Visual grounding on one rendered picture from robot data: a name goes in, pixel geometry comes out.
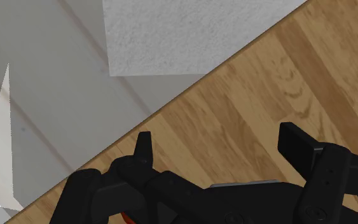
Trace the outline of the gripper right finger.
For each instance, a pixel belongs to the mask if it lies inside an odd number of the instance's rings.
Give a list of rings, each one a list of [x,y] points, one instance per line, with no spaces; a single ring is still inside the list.
[[[306,181],[293,224],[358,224],[358,155],[292,122],[280,124],[277,149]]]

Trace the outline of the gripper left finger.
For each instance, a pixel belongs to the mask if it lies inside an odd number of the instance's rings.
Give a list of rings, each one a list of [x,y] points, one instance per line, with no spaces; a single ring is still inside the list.
[[[105,173],[72,173],[49,224],[210,224],[205,192],[171,171],[153,167],[151,133],[140,132],[133,155],[116,158]]]

